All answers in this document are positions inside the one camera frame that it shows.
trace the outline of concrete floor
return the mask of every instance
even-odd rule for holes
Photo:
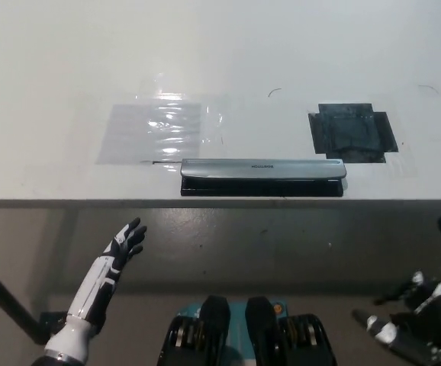
[[[350,318],[421,268],[441,277],[439,210],[0,210],[0,278],[37,316],[66,310],[95,256],[131,217],[149,226],[93,341],[91,366],[156,364],[176,311],[207,294],[268,294],[316,313],[340,365],[403,364]],[[40,347],[0,310],[0,365]]]

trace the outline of metal frame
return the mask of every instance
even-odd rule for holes
[[[45,345],[50,339],[50,332],[46,326],[39,323],[0,282],[0,309],[5,313],[38,345]]]

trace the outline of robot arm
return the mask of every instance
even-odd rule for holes
[[[364,310],[353,317],[379,343],[419,366],[441,366],[441,281],[420,271],[375,301],[402,300],[409,312],[391,314],[387,321]]]
[[[33,366],[83,366],[89,355],[89,340],[105,323],[108,303],[126,263],[143,250],[146,232],[136,218],[127,224],[97,257],[73,299],[66,325],[46,344],[45,355]]]

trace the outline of clear plastic sheet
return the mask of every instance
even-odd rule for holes
[[[218,141],[221,109],[217,99],[174,93],[136,96],[134,102],[115,104],[97,163],[134,165],[198,158],[202,146],[222,144]]]

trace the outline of white table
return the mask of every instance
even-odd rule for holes
[[[179,165],[98,164],[113,107],[165,93],[227,101],[200,157],[325,159],[307,114],[328,101],[386,111],[400,152],[330,199],[181,197]],[[0,0],[0,206],[368,200],[441,201],[440,0]]]

